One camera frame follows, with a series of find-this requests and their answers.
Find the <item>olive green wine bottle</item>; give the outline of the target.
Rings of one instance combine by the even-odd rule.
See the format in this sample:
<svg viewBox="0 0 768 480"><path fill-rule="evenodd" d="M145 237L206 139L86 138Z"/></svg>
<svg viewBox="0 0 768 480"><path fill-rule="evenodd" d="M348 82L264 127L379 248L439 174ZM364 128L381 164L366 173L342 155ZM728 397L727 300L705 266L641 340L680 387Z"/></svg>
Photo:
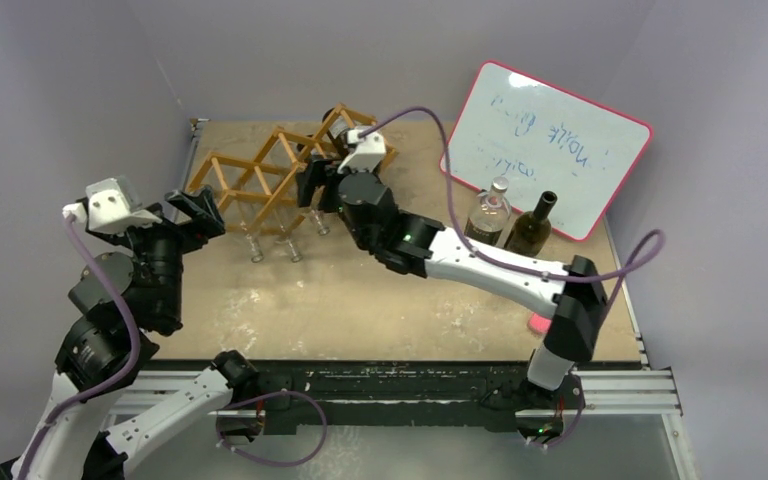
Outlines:
<svg viewBox="0 0 768 480"><path fill-rule="evenodd" d="M314 141L312 146L305 142L293 141L295 151L293 162L308 164L313 160L335 160L337 158L333 145L327 141Z"/></svg>

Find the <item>dark green wine bottle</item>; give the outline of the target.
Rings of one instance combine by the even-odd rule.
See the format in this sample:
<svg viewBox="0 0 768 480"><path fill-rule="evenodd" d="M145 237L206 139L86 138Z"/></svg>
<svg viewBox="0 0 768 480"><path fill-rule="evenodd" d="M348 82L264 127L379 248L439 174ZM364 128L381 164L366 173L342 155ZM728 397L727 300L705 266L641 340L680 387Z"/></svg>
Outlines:
<svg viewBox="0 0 768 480"><path fill-rule="evenodd" d="M526 257L536 257L552 231L549 214L557 202L557 194L544 191L535 205L514 222L503 248Z"/></svg>

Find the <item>clear square glass bottle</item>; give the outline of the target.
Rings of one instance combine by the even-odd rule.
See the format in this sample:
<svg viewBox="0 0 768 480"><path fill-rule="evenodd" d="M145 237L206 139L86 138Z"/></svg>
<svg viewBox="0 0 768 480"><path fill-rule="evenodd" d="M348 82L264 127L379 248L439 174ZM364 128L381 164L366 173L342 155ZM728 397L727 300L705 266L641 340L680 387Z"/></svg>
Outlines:
<svg viewBox="0 0 768 480"><path fill-rule="evenodd" d="M320 210L311 209L310 220L314 224L316 232L319 236L325 236L330 233L330 228L326 223L324 214Z"/></svg>

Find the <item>pink eraser block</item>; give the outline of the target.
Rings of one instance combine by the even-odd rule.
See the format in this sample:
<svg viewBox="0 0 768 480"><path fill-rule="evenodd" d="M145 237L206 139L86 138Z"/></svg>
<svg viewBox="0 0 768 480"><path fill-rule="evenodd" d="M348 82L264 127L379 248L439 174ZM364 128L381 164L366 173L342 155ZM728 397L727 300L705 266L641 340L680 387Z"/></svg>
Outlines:
<svg viewBox="0 0 768 480"><path fill-rule="evenodd" d="M545 335L551 326L551 320L539 315L532 315L527 321L527 327L536 335Z"/></svg>

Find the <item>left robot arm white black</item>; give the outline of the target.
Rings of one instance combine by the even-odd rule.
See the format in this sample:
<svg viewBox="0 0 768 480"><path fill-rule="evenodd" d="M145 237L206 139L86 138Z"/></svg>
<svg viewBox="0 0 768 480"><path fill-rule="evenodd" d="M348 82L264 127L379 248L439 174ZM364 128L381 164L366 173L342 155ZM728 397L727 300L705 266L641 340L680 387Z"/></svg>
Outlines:
<svg viewBox="0 0 768 480"><path fill-rule="evenodd" d="M150 334L182 326L183 257L221 236L213 190L173 191L143 206L123 178L90 185L63 210L86 265L68 297L79 318L56 354L52 390L24 452L0 464L0 479L123 479L148 455L211 411L257 399L257 371L239 352L218 354L195 379L122 424L110 410L157 352ZM75 231L111 246L98 256Z"/></svg>

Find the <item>clear bottle green label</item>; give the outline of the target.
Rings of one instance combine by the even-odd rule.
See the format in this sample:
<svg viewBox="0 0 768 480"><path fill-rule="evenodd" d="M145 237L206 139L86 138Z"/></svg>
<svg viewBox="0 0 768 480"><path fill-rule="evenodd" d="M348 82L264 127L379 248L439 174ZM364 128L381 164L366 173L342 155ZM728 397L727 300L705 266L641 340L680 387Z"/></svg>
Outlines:
<svg viewBox="0 0 768 480"><path fill-rule="evenodd" d="M506 197L508 188L508 179L498 176L489 189L478 193L464 227L466 237L491 246L499 242L512 213Z"/></svg>

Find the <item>wooden lattice wine rack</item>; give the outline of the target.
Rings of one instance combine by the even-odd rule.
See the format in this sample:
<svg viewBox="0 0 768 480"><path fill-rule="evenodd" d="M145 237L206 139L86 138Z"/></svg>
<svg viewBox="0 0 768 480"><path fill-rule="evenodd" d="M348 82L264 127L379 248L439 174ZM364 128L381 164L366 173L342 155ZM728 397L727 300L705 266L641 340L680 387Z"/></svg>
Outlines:
<svg viewBox="0 0 768 480"><path fill-rule="evenodd" d="M377 119L338 103L344 107L353 120L355 128L368 128L377 124ZM310 133L299 133L285 126L276 125L270 130L255 131L256 149L248 158L232 154L228 148L212 149L198 158L186 183L185 191L192 193L199 187L210 185L219 211L230 231L241 232L240 215L236 208L238 201L252 205L250 226L259 231L259 238L277 237L279 223L283 222L294 230L303 222L310 221L310 210L320 209L322 188L314 193L309 207L299 208L296 204L297 171L306 165L294 163L293 141L305 142L330 140L326 135L327 126L320 124ZM326 174L330 174L345 159L328 160Z"/></svg>

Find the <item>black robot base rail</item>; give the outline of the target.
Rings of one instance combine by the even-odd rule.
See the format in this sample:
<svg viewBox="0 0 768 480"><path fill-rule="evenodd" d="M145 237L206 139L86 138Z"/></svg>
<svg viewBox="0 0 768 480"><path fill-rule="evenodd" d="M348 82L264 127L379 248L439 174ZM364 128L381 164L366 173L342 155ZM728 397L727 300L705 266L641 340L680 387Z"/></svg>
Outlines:
<svg viewBox="0 0 768 480"><path fill-rule="evenodd" d="M262 360L219 415L218 430L254 440L301 426L476 427L550 444L577 423L580 379L555 391L527 380L525 361Z"/></svg>

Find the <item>dark bottle beige label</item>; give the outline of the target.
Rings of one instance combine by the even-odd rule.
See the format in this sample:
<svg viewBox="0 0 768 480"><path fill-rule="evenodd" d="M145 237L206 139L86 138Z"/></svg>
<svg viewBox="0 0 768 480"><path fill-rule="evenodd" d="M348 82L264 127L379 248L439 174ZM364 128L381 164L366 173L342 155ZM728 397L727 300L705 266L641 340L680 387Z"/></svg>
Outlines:
<svg viewBox="0 0 768 480"><path fill-rule="evenodd" d="M323 124L327 126L328 139L336 149L338 156L344 159L349 154L348 132L357 126L357 122L352 119L344 107L329 109L323 115L322 120Z"/></svg>

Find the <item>pink framed whiteboard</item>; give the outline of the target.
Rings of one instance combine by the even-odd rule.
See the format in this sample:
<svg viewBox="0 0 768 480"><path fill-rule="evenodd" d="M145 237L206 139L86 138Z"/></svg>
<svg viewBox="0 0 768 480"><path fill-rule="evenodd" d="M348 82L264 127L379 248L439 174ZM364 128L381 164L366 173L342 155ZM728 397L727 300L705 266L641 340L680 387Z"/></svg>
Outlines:
<svg viewBox="0 0 768 480"><path fill-rule="evenodd" d="M449 136L450 157L439 167L475 190L507 178L506 196L518 212L554 192L553 229L584 241L653 136L643 121L487 61Z"/></svg>

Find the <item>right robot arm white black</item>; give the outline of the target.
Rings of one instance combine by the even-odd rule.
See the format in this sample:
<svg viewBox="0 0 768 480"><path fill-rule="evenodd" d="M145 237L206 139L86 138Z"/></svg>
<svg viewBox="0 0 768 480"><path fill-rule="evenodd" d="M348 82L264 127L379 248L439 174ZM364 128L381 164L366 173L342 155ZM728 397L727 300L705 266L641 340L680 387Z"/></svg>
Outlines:
<svg viewBox="0 0 768 480"><path fill-rule="evenodd" d="M459 230L399 208L374 173L341 173L333 160L314 159L295 180L299 206L319 192L320 209L337 214L357 248L388 270L469 285L549 319L521 381L529 404L548 405L572 367L592 359L608 299L591 260L545 261L467 245Z"/></svg>

